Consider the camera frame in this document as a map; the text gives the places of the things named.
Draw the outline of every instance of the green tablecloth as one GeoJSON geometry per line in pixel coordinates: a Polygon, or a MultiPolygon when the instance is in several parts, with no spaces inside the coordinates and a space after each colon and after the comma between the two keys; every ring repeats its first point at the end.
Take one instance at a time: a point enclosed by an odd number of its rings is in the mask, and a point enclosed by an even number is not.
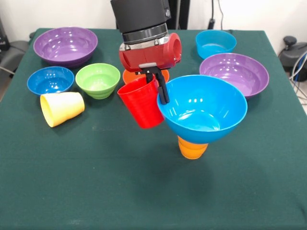
{"type": "MultiPolygon", "coordinates": [[[[93,31],[89,63],[122,72],[119,31],[93,31]]],[[[198,74],[198,32],[178,31],[183,56],[171,78],[198,74]]],[[[234,52],[260,61],[270,84],[248,101],[241,125],[195,161],[181,156],[165,123],[140,129],[116,93],[83,93],[85,112],[50,128],[26,86],[47,66],[30,48],[0,103],[0,228],[306,229],[306,115],[265,33],[233,35],[234,52]]]]}

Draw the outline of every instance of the blue bowl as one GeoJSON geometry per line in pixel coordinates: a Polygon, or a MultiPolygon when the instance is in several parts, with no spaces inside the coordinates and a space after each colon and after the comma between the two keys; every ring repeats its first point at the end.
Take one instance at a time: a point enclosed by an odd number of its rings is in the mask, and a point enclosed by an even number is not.
{"type": "Polygon", "coordinates": [[[199,56],[206,59],[214,54],[231,53],[236,47],[236,38],[222,30],[205,30],[197,34],[196,47],[199,56]]]}
{"type": "Polygon", "coordinates": [[[65,92],[71,89],[75,76],[64,67],[52,66],[33,73],[27,82],[28,89],[40,96],[45,93],[65,92]]]}
{"type": "Polygon", "coordinates": [[[169,127],[184,140],[205,144],[231,132],[245,117],[244,95],[230,83],[205,75],[175,78],[166,84],[170,102],[158,107],[169,127]]]}

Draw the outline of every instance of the plastic bowl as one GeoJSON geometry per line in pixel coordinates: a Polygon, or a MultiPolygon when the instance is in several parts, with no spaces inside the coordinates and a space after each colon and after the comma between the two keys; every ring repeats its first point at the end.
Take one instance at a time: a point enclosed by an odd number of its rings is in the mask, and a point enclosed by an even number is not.
{"type": "Polygon", "coordinates": [[[119,70],[106,63],[85,66],[76,75],[77,85],[95,99],[104,99],[110,96],[119,79],[119,70]]]}
{"type": "MultiPolygon", "coordinates": [[[[162,75],[164,76],[165,82],[168,82],[168,80],[169,80],[168,70],[164,69],[161,72],[162,72],[162,75]]],[[[126,69],[123,72],[123,80],[124,80],[125,84],[128,84],[129,82],[131,82],[133,80],[136,80],[136,79],[139,79],[139,78],[142,78],[142,77],[145,77],[145,76],[146,76],[146,74],[136,75],[134,72],[129,72],[126,69]]]]}
{"type": "Polygon", "coordinates": [[[255,59],[241,54],[217,54],[205,59],[200,74],[221,78],[236,86],[248,99],[269,84],[269,74],[255,59]]]}
{"type": "Polygon", "coordinates": [[[216,141],[243,120],[248,106],[230,83],[203,75],[175,78],[166,84],[170,102],[158,107],[169,127],[194,144],[216,141]]]}
{"type": "Polygon", "coordinates": [[[33,48],[50,65],[74,68],[90,59],[97,44],[97,36],[88,29],[61,27],[41,34],[33,48]]]}
{"type": "Polygon", "coordinates": [[[28,81],[28,89],[40,96],[45,93],[66,92],[71,89],[74,74],[69,69],[52,66],[33,73],[28,81]]]}
{"type": "Polygon", "coordinates": [[[236,47],[236,38],[222,30],[205,30],[197,34],[196,47],[200,57],[219,53],[231,53],[236,47]]]}

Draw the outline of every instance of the green bowl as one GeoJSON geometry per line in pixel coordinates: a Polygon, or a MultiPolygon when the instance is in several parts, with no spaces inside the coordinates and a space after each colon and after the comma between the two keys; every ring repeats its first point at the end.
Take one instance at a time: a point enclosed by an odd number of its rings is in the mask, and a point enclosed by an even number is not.
{"type": "Polygon", "coordinates": [[[95,99],[111,95],[120,80],[120,71],[106,63],[95,63],[83,67],[76,77],[77,85],[95,99]]]}

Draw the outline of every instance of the purple bowl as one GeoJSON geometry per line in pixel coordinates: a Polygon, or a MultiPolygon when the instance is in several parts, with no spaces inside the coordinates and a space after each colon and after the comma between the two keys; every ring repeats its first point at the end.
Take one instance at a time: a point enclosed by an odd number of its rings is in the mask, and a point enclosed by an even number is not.
{"type": "Polygon", "coordinates": [[[246,99],[262,92],[269,84],[269,74],[255,59],[241,54],[224,53],[206,58],[201,75],[221,78],[237,87],[246,99]]]}
{"type": "Polygon", "coordinates": [[[75,68],[90,59],[97,44],[97,36],[88,29],[61,27],[41,34],[33,48],[52,66],[75,68]]]}

